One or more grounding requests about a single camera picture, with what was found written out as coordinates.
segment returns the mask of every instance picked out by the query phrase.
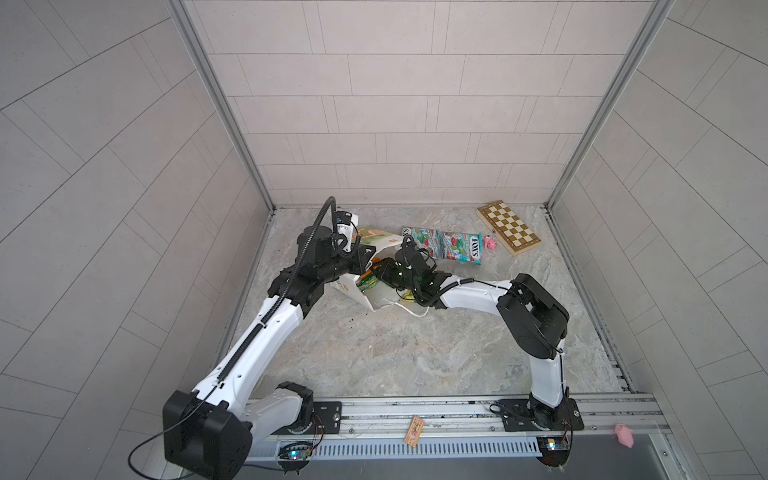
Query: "beige tile wall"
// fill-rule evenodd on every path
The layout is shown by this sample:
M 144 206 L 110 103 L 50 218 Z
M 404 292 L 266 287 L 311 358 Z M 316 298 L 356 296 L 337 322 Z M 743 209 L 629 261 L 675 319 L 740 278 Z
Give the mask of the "beige tile wall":
M 699 480 L 768 478 L 767 28 L 760 0 L 676 3 L 554 209 Z
M 8 0 L 0 31 L 0 477 L 138 478 L 267 208 L 163 0 Z
M 185 4 L 279 205 L 546 201 L 650 6 Z

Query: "small orange card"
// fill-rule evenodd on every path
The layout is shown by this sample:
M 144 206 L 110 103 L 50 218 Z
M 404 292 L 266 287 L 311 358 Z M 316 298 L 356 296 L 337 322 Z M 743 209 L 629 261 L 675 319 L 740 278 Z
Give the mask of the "small orange card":
M 413 417 L 411 426 L 408 427 L 408 435 L 406 435 L 405 442 L 415 449 L 419 444 L 419 437 L 421 436 L 423 429 L 424 420 L 421 420 L 419 417 Z

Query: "chessboard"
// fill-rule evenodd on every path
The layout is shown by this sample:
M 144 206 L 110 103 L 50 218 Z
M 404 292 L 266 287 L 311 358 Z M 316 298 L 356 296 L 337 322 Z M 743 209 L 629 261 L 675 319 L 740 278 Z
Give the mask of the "chessboard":
M 478 216 L 512 255 L 530 250 L 541 239 L 501 200 L 477 209 Z

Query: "robotic arm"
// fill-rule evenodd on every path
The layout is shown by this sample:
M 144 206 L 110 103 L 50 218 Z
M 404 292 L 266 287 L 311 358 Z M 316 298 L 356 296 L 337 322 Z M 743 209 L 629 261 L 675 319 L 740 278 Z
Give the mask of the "robotic arm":
M 333 229 L 320 225 L 328 209 Z M 246 333 L 192 392 L 176 391 L 166 401 L 166 460 L 205 478 L 230 480 L 252 443 L 284 426 L 302 433 L 312 425 L 312 391 L 290 382 L 252 404 L 249 416 L 243 412 L 266 366 L 323 295 L 324 284 L 344 273 L 362 275 L 370 267 L 375 248 L 361 245 L 359 236 L 353 241 L 357 220 L 356 215 L 336 210 L 330 197 L 314 225 L 299 235 L 296 262 L 272 282 Z M 505 410 L 499 413 L 539 429 L 561 429 L 568 413 L 561 358 L 568 323 L 565 308 L 529 275 L 482 282 L 441 272 L 426 260 L 406 235 L 395 259 L 384 259 L 372 268 L 391 287 L 411 290 L 423 306 L 469 308 L 501 316 L 531 357 L 533 386 L 525 411 L 499 406 Z

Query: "fox's candy package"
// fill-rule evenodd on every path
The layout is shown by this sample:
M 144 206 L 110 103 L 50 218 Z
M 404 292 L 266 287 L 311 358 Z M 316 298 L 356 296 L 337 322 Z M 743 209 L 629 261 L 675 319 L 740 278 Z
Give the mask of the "fox's candy package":
M 482 238 L 479 233 L 442 232 L 442 257 L 480 264 Z
M 403 227 L 402 234 L 411 234 L 418 248 L 426 248 L 432 258 L 442 258 L 440 232 L 431 228 Z

